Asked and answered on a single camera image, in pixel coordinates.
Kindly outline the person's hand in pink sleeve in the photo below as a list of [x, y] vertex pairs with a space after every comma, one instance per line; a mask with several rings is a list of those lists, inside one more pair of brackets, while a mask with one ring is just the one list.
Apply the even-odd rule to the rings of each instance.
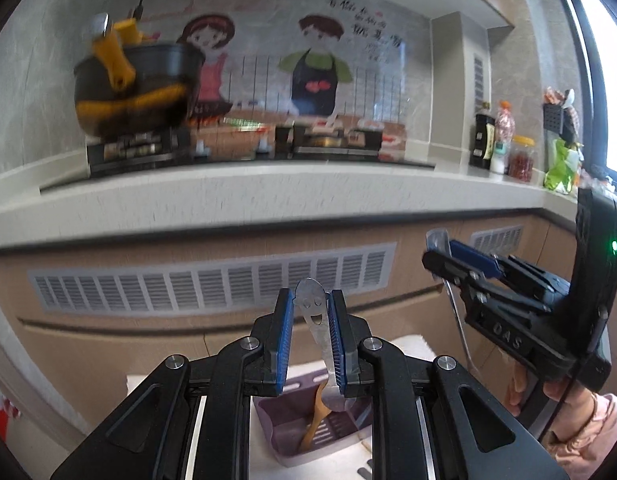
[[564, 378], [543, 384], [561, 408], [543, 447], [572, 479], [617, 479], [617, 396], [595, 393]]

